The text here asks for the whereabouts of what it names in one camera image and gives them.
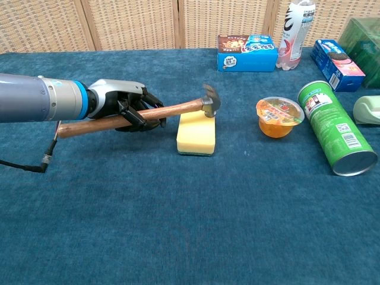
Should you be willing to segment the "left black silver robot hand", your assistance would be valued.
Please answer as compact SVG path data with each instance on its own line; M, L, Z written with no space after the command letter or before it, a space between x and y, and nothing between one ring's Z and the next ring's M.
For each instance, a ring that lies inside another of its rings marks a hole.
M150 131L166 126L166 118L145 119L138 112L149 106L163 107L163 103L147 91L144 84L136 81L99 79L87 89L90 109L88 117L99 119L121 115L130 126L117 128L120 132Z

